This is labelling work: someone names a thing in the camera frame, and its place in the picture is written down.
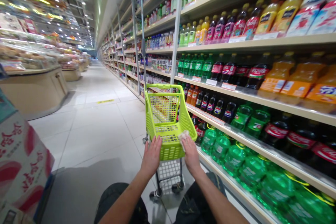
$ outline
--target hand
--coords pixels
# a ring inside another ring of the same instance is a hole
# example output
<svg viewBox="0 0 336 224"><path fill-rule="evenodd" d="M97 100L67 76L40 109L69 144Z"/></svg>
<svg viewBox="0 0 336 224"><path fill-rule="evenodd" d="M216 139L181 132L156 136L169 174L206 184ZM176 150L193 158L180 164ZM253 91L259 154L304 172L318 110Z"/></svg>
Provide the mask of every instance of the hand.
<svg viewBox="0 0 336 224"><path fill-rule="evenodd" d="M149 141L145 144L145 153L141 163L140 171L149 179L155 174L160 165L160 150L162 145L162 138L160 136L153 137L150 147Z"/></svg>
<svg viewBox="0 0 336 224"><path fill-rule="evenodd" d="M181 141L185 149L185 163L191 175L195 177L197 174L203 171L200 164L200 158L198 157L196 144L190 138L190 136L182 138Z"/></svg>

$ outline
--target person's left hand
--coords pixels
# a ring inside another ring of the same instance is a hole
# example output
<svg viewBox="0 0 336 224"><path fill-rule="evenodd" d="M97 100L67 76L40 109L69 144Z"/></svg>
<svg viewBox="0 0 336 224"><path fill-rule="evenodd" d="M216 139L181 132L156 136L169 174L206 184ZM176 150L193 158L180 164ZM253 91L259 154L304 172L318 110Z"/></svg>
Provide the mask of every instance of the person's left hand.
<svg viewBox="0 0 336 224"><path fill-rule="evenodd" d="M140 171L148 178L151 178L160 165L160 150L162 145L162 138L160 136L153 137L150 147L149 141L145 144L145 153L141 163Z"/></svg>

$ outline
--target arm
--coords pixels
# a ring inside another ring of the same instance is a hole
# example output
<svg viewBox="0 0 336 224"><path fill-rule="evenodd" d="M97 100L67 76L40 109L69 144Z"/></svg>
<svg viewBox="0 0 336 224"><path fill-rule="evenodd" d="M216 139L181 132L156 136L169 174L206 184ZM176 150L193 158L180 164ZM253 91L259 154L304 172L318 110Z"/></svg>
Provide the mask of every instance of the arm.
<svg viewBox="0 0 336 224"><path fill-rule="evenodd" d="M185 149L185 163L196 183L200 187L217 223L248 224L245 217L228 201L207 177L200 165L196 144L188 136L182 139Z"/></svg>
<svg viewBox="0 0 336 224"><path fill-rule="evenodd" d="M99 224L129 223L142 192L160 165L162 138L160 136L157 138L154 137L149 148L148 144L147 141L140 171L137 173L131 184L106 212Z"/></svg>

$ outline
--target dark pants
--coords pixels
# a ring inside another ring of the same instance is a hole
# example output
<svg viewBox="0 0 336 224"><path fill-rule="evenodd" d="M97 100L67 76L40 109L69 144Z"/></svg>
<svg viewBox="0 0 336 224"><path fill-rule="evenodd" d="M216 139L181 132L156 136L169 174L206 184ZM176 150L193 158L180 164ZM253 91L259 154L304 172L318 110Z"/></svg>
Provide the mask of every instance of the dark pants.
<svg viewBox="0 0 336 224"><path fill-rule="evenodd" d="M214 183L214 185L222 192L225 197L225 188L221 179L214 173L207 173L208 178ZM118 197L124 192L128 184L126 183L115 183L110 185L103 193L100 198L97 214L94 223L98 223L104 214L110 209ZM135 210L133 212L132 218L130 220L131 224L147 224L148 216L146 206L143 200L140 198ZM176 224L208 224L216 223L214 216L211 213L210 207L204 198L204 195L196 182L194 182L188 189L183 197L183 200L178 207L176 214Z"/></svg>

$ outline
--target shopping cart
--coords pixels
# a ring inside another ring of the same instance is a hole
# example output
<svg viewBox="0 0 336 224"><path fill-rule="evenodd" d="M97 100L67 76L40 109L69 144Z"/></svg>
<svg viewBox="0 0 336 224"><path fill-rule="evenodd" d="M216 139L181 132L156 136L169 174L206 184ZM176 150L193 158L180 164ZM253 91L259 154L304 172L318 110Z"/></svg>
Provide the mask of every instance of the shopping cart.
<svg viewBox="0 0 336 224"><path fill-rule="evenodd" d="M143 138L143 142L146 143L148 137L151 140L154 136L160 135L162 137L160 161L180 159L180 174L159 179L158 171L156 171L157 190L151 192L149 195L151 200L156 201L162 196L160 182L164 180L179 176L180 182L172 185L171 190L175 194L183 190L182 157L184 157L184 151L178 135L184 130L188 130L192 140L196 141L197 133L184 101L182 86L169 84L147 84L146 86L147 88L157 88L161 90L176 89L176 93L148 93L147 90L145 90L147 134L146 137Z"/></svg>

